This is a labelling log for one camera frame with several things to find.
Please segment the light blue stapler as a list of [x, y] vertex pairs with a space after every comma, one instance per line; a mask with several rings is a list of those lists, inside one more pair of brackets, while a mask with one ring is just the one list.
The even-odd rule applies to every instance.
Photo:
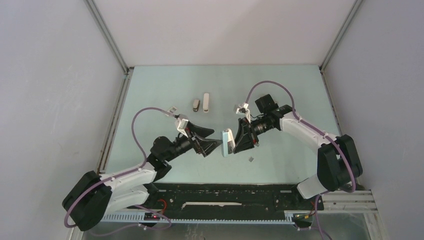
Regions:
[[230, 128], [227, 128], [221, 132], [221, 152], [224, 158], [233, 154], [235, 149], [235, 138], [233, 136], [233, 131]]

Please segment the small grey stapler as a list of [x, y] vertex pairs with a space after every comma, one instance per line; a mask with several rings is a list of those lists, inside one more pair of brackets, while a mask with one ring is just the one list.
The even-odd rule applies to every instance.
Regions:
[[198, 98], [194, 99], [193, 104], [192, 104], [192, 110], [193, 110], [193, 112], [196, 113], [196, 112], [199, 111], [200, 104], [201, 104], [201, 101]]

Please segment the white stapler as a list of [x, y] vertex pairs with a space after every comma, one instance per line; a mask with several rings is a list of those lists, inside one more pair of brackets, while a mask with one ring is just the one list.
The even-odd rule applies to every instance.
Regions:
[[204, 113], [209, 112], [209, 104], [210, 104], [210, 94], [208, 92], [203, 94], [203, 102], [202, 102], [202, 109]]

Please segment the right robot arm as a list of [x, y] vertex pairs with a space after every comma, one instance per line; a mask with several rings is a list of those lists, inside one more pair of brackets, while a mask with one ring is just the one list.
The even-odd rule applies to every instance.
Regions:
[[316, 174], [292, 190], [290, 201], [295, 208], [304, 209], [311, 198], [343, 189], [349, 183], [355, 190], [355, 180], [363, 174], [363, 167], [351, 136], [316, 129], [291, 106], [278, 106], [270, 94], [260, 97], [255, 104], [260, 112], [256, 119], [251, 119], [248, 103], [235, 106], [235, 112], [243, 117], [238, 120], [238, 130], [229, 147], [234, 154], [253, 149], [259, 144], [259, 135], [273, 129], [290, 134], [309, 147], [317, 156]]

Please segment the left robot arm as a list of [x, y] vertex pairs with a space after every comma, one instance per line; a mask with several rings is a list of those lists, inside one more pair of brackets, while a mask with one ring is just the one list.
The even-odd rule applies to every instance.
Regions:
[[157, 137], [149, 155], [136, 166], [109, 174], [97, 174], [93, 170], [83, 174], [62, 201], [66, 210], [64, 225], [88, 231], [106, 214], [132, 206], [156, 206], [158, 189], [154, 182], [171, 170], [170, 161], [190, 150], [207, 157], [223, 143], [209, 137], [214, 133], [213, 129], [191, 122], [184, 132], [174, 140]]

